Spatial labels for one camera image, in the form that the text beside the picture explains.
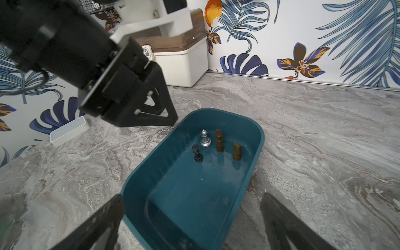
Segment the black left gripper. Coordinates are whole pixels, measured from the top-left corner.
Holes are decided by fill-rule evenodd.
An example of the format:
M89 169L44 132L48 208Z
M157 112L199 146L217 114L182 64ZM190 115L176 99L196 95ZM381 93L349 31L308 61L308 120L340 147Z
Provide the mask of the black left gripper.
M24 72L80 90L80 108L120 128L172 127L178 115L161 67L133 40L114 43L75 1L1 1L1 44Z

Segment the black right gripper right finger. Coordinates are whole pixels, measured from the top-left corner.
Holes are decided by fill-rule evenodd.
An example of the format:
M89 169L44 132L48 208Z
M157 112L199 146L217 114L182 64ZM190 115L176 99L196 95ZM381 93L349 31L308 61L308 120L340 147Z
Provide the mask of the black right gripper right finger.
M334 249L270 193L263 195L260 210L272 250Z

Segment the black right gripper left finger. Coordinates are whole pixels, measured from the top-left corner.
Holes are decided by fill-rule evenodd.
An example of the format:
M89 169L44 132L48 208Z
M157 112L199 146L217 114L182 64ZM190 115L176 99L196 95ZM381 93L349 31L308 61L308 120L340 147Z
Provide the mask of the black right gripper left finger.
M120 194L116 194L52 249L116 250L118 230L124 215L124 200Z

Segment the teal plastic storage box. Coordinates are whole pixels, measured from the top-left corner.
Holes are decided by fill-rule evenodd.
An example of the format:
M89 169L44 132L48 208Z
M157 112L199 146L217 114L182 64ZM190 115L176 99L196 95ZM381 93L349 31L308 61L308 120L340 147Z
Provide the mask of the teal plastic storage box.
M211 146L201 146L205 129ZM216 150L216 130L225 150ZM195 110L125 181L124 223L146 250L219 250L235 220L265 141L261 126L231 112ZM242 159L232 157L239 143ZM197 144L203 161L196 162Z

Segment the dark chess piece beside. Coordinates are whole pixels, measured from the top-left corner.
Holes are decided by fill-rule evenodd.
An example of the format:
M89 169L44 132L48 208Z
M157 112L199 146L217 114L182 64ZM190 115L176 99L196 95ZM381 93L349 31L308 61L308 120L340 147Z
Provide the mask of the dark chess piece beside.
M194 154L194 160L196 162L203 161L203 155L200 153L200 149L199 149L199 146L197 144L192 146L192 151L193 151L193 154Z

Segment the silver pawn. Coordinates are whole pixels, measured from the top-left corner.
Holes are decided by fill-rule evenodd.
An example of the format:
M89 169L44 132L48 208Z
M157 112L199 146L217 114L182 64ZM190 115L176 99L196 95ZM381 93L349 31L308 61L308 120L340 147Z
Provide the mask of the silver pawn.
M211 146L211 139L208 137L208 132L205 129L202 130L201 136L201 146L205 148Z

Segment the white storage case brown lid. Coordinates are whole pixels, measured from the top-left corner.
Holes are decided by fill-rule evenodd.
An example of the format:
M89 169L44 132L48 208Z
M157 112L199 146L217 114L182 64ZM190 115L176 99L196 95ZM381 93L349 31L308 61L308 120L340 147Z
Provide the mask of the white storage case brown lid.
M192 87L208 70L207 33L203 11L190 11L193 29L166 38L158 27L132 37L142 46L149 60L157 62L169 86Z

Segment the bronze chess piece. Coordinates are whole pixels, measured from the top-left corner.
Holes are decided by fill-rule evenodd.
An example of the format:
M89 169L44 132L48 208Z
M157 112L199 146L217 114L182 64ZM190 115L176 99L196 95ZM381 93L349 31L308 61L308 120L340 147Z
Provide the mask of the bronze chess piece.
M242 159L242 148L239 143L234 143L232 157L236 161L240 161Z

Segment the bronze rook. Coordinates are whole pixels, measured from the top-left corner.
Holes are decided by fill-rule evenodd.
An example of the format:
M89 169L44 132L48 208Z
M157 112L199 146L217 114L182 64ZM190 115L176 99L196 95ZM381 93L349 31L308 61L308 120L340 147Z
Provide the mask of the bronze rook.
M224 146L224 142L223 142L222 131L217 129L215 136L216 136L216 142L217 142L216 150L217 150L217 152L223 152L225 150L225 146Z

